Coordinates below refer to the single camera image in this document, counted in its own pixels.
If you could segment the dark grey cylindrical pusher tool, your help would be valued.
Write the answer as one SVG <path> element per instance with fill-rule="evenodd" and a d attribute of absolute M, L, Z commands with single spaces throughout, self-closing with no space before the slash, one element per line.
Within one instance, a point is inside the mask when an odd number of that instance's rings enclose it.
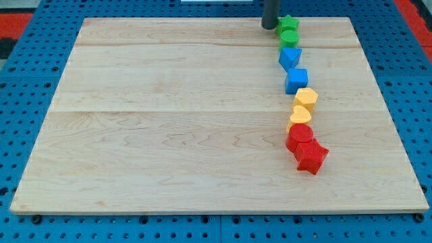
<path fill-rule="evenodd" d="M 264 0 L 261 27 L 272 30 L 277 26 L 281 0 Z"/>

